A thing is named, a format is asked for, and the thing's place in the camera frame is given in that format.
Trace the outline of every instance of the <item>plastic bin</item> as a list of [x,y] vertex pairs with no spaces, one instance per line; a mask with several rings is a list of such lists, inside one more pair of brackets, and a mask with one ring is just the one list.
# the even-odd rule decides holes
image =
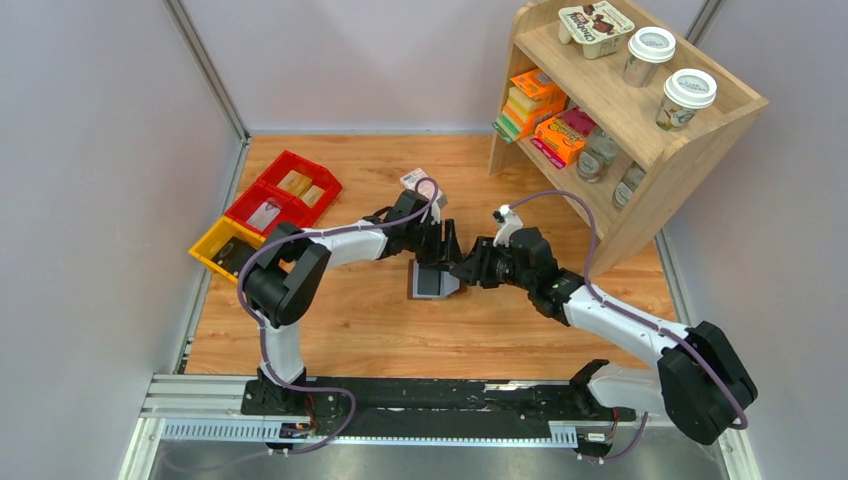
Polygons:
[[[315,202],[314,206],[307,206],[300,198],[295,197],[294,195],[291,195],[277,187],[286,174],[292,170],[300,172],[311,178],[312,185],[324,190],[324,195]],[[300,210],[305,213],[302,223],[283,217],[283,220],[290,221],[298,227],[311,227],[314,225],[318,218],[321,217],[324,211],[327,210],[333,200],[335,200],[335,198],[339,195],[339,192],[342,191],[342,184],[336,180],[336,177],[334,177],[329,170],[312,163],[299,155],[295,155],[288,150],[281,153],[280,156],[274,160],[274,163],[262,172],[262,175],[259,176],[256,182],[260,184],[264,183],[265,187],[271,191],[276,191],[285,197],[291,198],[293,203],[300,207]]]
[[220,273],[227,277],[231,282],[237,283],[238,278],[221,268],[212,261],[212,258],[230,241],[230,238],[236,237],[246,242],[251,247],[258,249],[265,241],[259,234],[251,232],[242,227],[238,223],[226,217],[221,217],[215,222],[215,225],[206,232],[203,237],[191,247],[188,251],[193,257],[200,260],[200,263],[206,266],[212,273]]
[[[270,204],[280,209],[278,213],[264,228],[262,224],[256,224],[257,221],[267,220],[262,219],[261,212],[257,210],[264,209],[264,204]],[[291,222],[298,227],[307,227],[309,223],[308,208],[295,196],[290,195],[278,188],[271,187],[267,183],[258,182],[251,185],[236,201],[230,206],[224,214],[227,218],[235,221],[242,227],[257,233],[262,237],[267,237],[271,234],[281,222]]]

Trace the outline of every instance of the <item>shelf board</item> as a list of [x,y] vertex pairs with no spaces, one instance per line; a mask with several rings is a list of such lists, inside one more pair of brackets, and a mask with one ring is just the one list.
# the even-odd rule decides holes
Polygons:
[[626,46],[595,60],[583,57],[583,47],[560,43],[559,21],[515,36],[515,45],[545,71],[601,128],[609,132],[630,157],[646,170],[663,150],[686,132],[709,128],[722,112],[711,106],[695,116],[681,132],[666,132],[654,122],[663,97],[663,82],[671,75],[661,66],[651,84],[634,88],[621,73],[630,53]]
[[[612,193],[624,175],[624,171],[632,163],[630,157],[622,152],[616,157],[613,164],[610,165],[604,178],[597,183],[588,183],[577,176],[576,165],[569,165],[561,169],[553,166],[547,157],[530,142],[530,138],[522,138],[516,143],[518,143],[524,153],[530,157],[530,160],[536,164],[536,167],[553,184],[554,188],[573,193],[589,205],[589,208],[592,209],[592,214],[595,216],[598,237],[603,239],[618,217],[618,210],[612,206]],[[580,217],[588,224],[589,217],[583,211],[583,207],[570,198],[566,197],[566,200],[568,200],[568,203],[574,207]]]

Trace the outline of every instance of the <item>gray wall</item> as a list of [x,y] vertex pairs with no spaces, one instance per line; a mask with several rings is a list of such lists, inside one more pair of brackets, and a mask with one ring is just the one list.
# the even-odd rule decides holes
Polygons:
[[161,1],[0,15],[0,477],[112,479],[237,153]]
[[[491,130],[527,0],[186,0],[254,131]],[[702,0],[642,0],[686,32]]]
[[725,4],[702,48],[772,104],[670,222],[673,249],[760,388],[763,478],[844,478],[848,4],[817,2],[800,30],[798,2]]

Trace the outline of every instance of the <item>robotic arm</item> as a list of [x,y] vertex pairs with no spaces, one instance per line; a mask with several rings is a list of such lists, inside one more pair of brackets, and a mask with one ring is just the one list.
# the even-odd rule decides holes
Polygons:
[[[422,195],[406,190],[393,207],[365,217],[353,224],[350,232],[288,242],[258,259],[243,280],[248,304],[264,322],[263,348],[269,365],[261,368],[266,376],[270,377],[269,366],[288,383],[305,376],[299,320],[309,308],[325,270],[406,250],[413,252],[422,266],[449,271],[469,286],[495,288],[506,284],[522,288],[540,314],[600,335],[652,367],[633,370],[608,364],[595,371],[588,387],[605,407],[666,414],[683,433],[702,444],[712,444],[733,424],[737,415],[726,396],[687,349],[661,331],[673,333],[700,353],[742,409],[756,399],[756,387],[718,327],[702,322],[688,328],[616,303],[643,318],[646,324],[642,324],[605,306],[602,300],[608,295],[580,275],[559,268],[539,230],[524,228],[508,206],[495,212],[500,227],[497,234],[478,237],[465,257],[453,221],[441,221],[435,206],[420,220],[379,228],[427,203]],[[372,229],[361,230],[362,226]],[[322,232],[281,224],[266,244],[301,231]],[[295,262],[294,267],[287,272],[279,266],[281,260]]]

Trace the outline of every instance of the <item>white lid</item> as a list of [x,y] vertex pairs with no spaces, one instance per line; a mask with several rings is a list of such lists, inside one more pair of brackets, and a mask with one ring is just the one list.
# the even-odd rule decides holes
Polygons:
[[636,25],[609,2],[559,9],[559,19],[577,43],[593,45],[631,32]]
[[639,60],[650,63],[663,63],[671,60],[677,40],[668,30],[659,27],[640,28],[627,43]]
[[708,73],[694,68],[684,68],[668,77],[663,86],[668,98],[681,107],[702,109],[715,101],[718,86]]

